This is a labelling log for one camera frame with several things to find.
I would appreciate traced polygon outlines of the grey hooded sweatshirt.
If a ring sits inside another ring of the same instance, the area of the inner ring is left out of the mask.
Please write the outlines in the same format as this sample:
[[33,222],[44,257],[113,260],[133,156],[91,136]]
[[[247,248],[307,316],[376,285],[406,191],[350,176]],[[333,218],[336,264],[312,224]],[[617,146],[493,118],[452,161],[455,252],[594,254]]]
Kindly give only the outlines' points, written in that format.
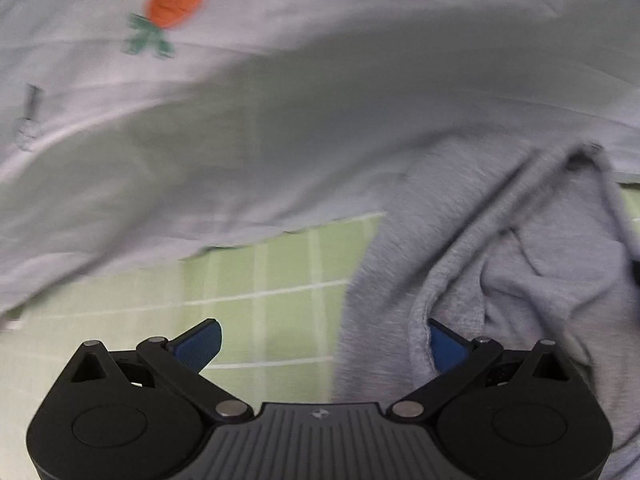
[[439,140],[403,177],[346,292],[334,400],[391,404],[436,376],[429,320],[510,349],[557,341],[639,474],[639,241],[602,148]]

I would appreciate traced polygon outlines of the green grid cutting mat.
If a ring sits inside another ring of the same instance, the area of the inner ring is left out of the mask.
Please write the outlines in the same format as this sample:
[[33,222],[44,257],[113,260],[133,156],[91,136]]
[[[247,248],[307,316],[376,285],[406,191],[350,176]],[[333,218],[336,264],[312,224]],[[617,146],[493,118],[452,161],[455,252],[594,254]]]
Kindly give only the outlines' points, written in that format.
[[[639,196],[620,192],[635,230]],[[1,327],[2,477],[35,478],[27,427],[87,339],[125,350],[216,318],[224,340],[204,370],[208,379],[252,405],[333,398],[346,292],[382,220],[368,214],[166,266],[87,278],[8,313]]]

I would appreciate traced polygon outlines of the white carrot print storage bag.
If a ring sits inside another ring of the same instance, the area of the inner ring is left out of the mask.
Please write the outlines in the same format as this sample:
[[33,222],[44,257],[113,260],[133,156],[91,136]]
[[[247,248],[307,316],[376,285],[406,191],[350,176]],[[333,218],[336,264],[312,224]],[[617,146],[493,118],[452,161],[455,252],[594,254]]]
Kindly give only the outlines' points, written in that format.
[[377,210],[495,129],[639,172],[639,0],[1,0],[1,307]]

